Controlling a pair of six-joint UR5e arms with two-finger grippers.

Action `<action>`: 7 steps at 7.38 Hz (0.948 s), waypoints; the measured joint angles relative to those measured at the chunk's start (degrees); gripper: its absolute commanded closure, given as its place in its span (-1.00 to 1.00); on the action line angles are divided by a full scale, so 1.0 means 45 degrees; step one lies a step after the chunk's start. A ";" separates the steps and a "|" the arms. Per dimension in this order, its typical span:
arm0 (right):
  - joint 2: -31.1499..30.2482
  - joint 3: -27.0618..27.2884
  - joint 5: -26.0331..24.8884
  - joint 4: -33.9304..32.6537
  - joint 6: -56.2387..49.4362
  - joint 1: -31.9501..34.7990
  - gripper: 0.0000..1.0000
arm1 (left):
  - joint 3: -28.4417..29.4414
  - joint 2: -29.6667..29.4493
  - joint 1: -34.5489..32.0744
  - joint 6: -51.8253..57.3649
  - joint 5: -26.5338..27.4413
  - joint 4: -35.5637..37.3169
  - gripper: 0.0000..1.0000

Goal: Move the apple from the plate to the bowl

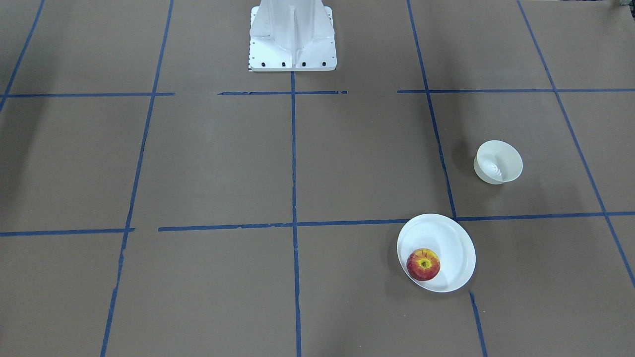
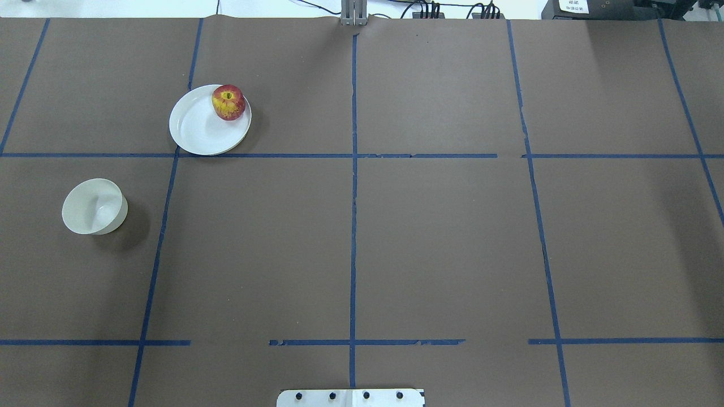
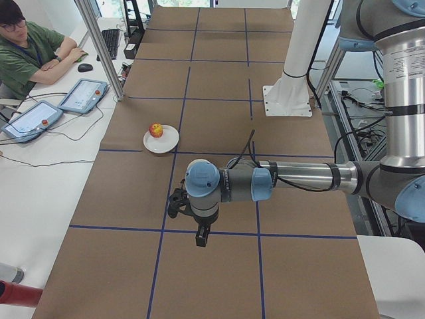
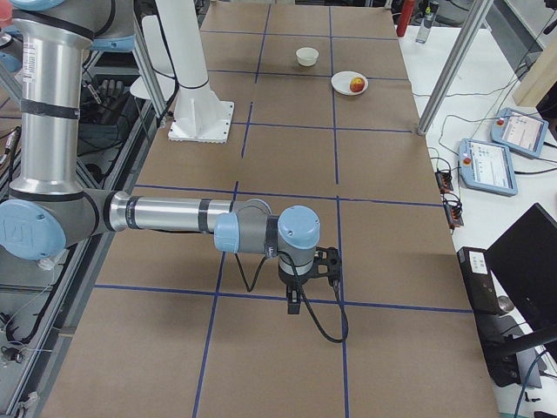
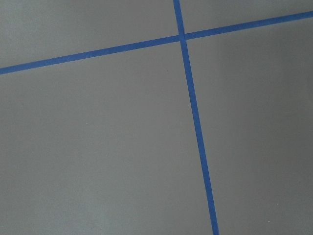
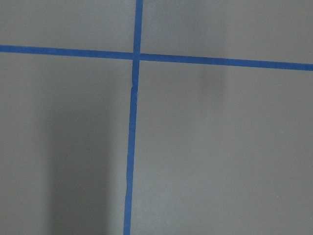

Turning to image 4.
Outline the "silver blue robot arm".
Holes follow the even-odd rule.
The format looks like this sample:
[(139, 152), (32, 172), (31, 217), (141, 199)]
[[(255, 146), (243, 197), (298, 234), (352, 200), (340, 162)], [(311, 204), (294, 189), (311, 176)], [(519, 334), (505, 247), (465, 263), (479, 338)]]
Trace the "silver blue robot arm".
[(84, 239), (126, 229), (204, 233), (224, 253), (278, 260), (288, 310), (306, 305), (304, 284), (319, 272), (318, 215), (292, 206), (280, 215), (261, 200), (170, 199), (82, 187), (76, 178), (82, 55), (115, 42), (135, 45), (130, 1), (15, 1), (23, 36), (21, 169), (1, 205), (1, 244), (41, 260)]

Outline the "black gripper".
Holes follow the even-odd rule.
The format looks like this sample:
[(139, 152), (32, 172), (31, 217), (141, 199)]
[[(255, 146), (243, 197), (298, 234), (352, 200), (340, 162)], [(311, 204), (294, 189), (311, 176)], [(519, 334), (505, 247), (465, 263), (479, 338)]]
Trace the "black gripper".
[(278, 261), (279, 279), (287, 285), (287, 313), (299, 314), (300, 296), (299, 289), (296, 285), (304, 285), (307, 281), (313, 279), (317, 274), (318, 268), (313, 264), (308, 263), (304, 266), (292, 267), (284, 260)]

